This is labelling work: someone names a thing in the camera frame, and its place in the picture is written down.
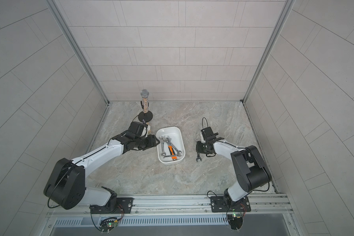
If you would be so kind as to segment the white storage box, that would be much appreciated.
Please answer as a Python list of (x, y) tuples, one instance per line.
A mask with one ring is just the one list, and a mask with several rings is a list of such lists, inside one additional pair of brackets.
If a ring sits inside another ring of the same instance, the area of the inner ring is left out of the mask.
[(179, 128), (162, 128), (157, 131), (156, 137), (160, 140), (160, 144), (157, 146), (157, 154), (162, 164), (172, 165), (182, 162), (186, 152)]

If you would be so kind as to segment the small silver wrench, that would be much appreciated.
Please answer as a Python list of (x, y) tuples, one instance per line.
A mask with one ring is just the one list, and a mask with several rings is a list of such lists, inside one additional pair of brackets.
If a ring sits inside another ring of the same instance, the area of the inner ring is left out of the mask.
[(180, 152), (181, 150), (179, 150), (172, 142), (171, 142), (171, 138), (169, 137), (164, 137), (164, 141), (167, 142), (167, 143), (170, 143), (172, 145), (172, 147), (174, 148), (174, 150), (178, 153)]

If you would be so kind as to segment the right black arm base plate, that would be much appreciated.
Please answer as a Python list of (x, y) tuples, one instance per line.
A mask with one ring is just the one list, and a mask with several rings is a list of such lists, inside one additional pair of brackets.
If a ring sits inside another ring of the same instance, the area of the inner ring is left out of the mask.
[(212, 212), (251, 212), (248, 197), (243, 197), (236, 202), (225, 196), (211, 196), (209, 199)]

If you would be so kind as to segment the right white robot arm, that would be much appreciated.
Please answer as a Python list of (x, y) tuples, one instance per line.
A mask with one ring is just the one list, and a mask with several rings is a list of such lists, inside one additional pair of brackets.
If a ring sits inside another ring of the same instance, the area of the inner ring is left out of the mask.
[(196, 152), (207, 157), (219, 154), (232, 160), (237, 181), (224, 191), (223, 198), (228, 206), (236, 204), (272, 180), (271, 173), (255, 146), (238, 147), (225, 141), (198, 141)]

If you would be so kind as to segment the silver combination wrench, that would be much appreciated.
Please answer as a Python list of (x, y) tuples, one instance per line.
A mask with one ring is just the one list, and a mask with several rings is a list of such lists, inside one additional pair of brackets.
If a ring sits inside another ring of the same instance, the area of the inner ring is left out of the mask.
[(166, 152), (164, 150), (164, 138), (162, 136), (160, 136), (159, 139), (160, 139), (160, 144), (161, 144), (161, 156), (165, 157)]

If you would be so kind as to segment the orange handled adjustable wrench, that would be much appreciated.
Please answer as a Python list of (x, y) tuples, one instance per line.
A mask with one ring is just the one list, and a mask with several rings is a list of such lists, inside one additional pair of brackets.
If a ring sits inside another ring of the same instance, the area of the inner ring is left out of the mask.
[(174, 148), (172, 147), (172, 145), (170, 143), (167, 143), (167, 144), (168, 144), (168, 149), (169, 149), (170, 155), (171, 154), (176, 154), (176, 152), (175, 152)]

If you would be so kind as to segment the long silver wrench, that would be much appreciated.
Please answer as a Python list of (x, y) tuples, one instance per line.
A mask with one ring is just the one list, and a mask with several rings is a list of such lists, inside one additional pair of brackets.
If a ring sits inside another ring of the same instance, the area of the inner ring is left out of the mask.
[(197, 161), (197, 162), (202, 161), (202, 159), (201, 159), (201, 157), (200, 157), (200, 154), (199, 154), (199, 153), (197, 153), (196, 161)]

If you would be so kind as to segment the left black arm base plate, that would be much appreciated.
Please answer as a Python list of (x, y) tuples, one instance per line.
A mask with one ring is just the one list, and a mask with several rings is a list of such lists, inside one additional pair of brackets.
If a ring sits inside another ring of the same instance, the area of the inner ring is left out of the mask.
[(91, 214), (129, 214), (134, 198), (113, 198), (104, 206), (91, 205)]

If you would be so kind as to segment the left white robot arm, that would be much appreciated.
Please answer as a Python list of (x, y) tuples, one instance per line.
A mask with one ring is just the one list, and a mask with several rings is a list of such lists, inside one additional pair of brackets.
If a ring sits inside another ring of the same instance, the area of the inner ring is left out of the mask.
[(65, 210), (89, 205), (90, 212), (113, 213), (119, 207), (117, 193), (107, 187), (86, 187), (86, 178), (108, 161), (129, 150), (147, 150), (160, 141), (155, 135), (126, 137), (117, 135), (109, 142), (83, 156), (59, 160), (46, 183), (43, 194)]

